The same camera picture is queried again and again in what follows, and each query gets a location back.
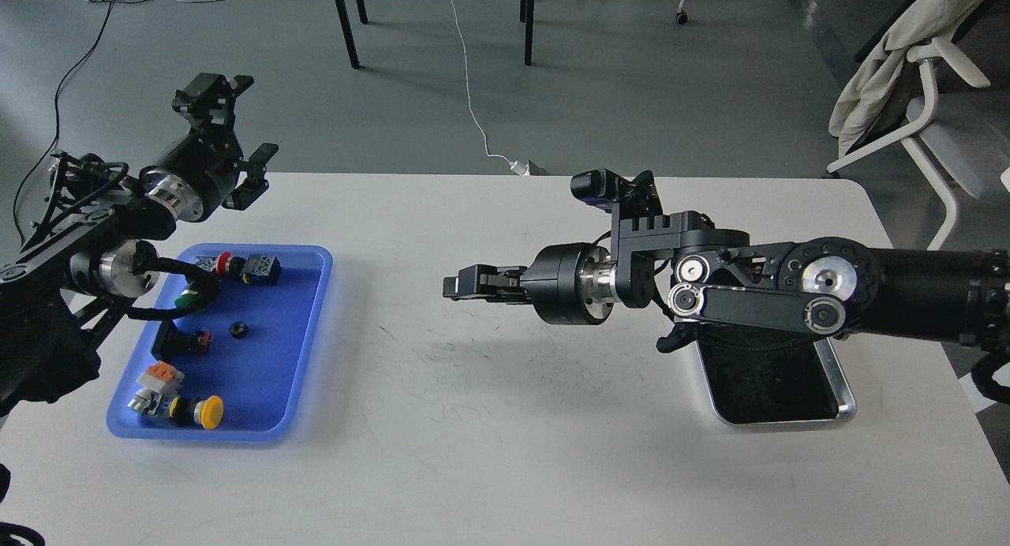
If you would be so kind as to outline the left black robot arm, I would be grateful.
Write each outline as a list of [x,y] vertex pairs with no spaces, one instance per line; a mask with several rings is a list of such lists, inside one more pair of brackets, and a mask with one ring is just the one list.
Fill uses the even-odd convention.
[[245,157],[234,131],[235,104],[252,82],[201,73],[174,93],[189,131],[136,177],[127,163],[55,155],[46,214],[2,267],[3,414],[96,380],[98,349],[123,317],[176,319],[218,297],[217,277],[159,256],[154,244],[179,222],[243,211],[267,191],[277,146]]

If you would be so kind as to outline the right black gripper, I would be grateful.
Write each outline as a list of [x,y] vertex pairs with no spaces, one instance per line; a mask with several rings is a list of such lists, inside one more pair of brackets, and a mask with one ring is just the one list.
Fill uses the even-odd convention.
[[476,264],[443,279],[443,297],[527,304],[549,324],[602,324],[617,302],[615,262],[591,243],[548,246],[527,266]]

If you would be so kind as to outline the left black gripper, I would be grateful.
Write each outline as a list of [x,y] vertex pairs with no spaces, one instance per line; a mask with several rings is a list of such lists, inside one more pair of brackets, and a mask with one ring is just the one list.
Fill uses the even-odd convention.
[[[169,209],[174,219],[202,222],[221,204],[245,211],[268,190],[267,162],[280,147],[262,143],[249,160],[241,160],[234,135],[235,101],[252,83],[249,75],[228,79],[199,73],[174,93],[172,110],[186,119],[191,132],[140,175],[144,196]],[[246,176],[237,186],[238,171]]]

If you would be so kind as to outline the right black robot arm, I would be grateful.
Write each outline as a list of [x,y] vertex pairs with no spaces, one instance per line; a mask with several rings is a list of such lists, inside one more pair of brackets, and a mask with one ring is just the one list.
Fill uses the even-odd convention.
[[802,340],[866,333],[1008,352],[1008,254],[873,249],[844,237],[754,245],[707,215],[665,215],[653,173],[571,179],[576,200],[611,216],[609,247],[562,244],[528,266],[476,264],[448,276],[452,301],[531,305],[545,323],[600,324],[613,306],[644,309],[668,263],[666,312],[682,347],[718,327],[786,331]]

